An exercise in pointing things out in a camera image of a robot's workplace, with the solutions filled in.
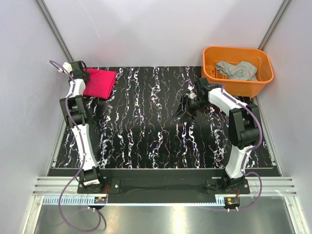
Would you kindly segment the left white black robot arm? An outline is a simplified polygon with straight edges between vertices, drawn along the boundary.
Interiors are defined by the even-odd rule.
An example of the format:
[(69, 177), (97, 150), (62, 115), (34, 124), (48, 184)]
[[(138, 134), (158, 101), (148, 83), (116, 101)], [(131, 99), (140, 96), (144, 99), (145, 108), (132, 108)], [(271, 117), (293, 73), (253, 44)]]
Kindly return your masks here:
[(105, 181), (93, 152), (86, 107), (82, 100), (85, 81), (82, 78), (74, 79), (65, 68), (59, 68), (58, 71), (70, 78), (68, 94), (59, 103), (65, 123), (72, 131), (78, 147), (80, 167), (74, 178), (78, 178), (78, 186), (86, 192), (100, 193), (105, 188)]

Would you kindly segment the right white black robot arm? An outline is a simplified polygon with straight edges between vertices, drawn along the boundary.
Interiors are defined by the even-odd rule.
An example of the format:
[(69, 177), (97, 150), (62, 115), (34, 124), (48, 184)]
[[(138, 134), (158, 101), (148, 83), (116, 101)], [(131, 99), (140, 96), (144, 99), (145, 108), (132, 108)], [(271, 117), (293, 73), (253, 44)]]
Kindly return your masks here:
[(209, 104), (218, 107), (228, 116), (228, 136), (232, 148), (221, 179), (215, 185), (207, 185), (207, 188), (233, 193), (243, 185), (248, 175), (246, 166), (251, 151), (262, 143), (259, 108), (255, 104), (248, 105), (234, 98), (220, 84), (198, 83), (181, 96), (173, 117), (179, 117), (179, 122), (182, 123), (190, 122), (195, 119), (197, 110)]

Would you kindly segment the pink t shirt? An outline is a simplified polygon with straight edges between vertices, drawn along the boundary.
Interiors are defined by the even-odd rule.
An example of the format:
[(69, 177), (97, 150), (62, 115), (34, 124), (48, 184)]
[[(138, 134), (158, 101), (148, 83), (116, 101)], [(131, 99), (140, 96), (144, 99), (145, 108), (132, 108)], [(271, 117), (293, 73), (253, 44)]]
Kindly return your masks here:
[(90, 97), (109, 99), (116, 82), (117, 73), (92, 68), (88, 68), (87, 72), (90, 74), (90, 78), (86, 83), (83, 94)]

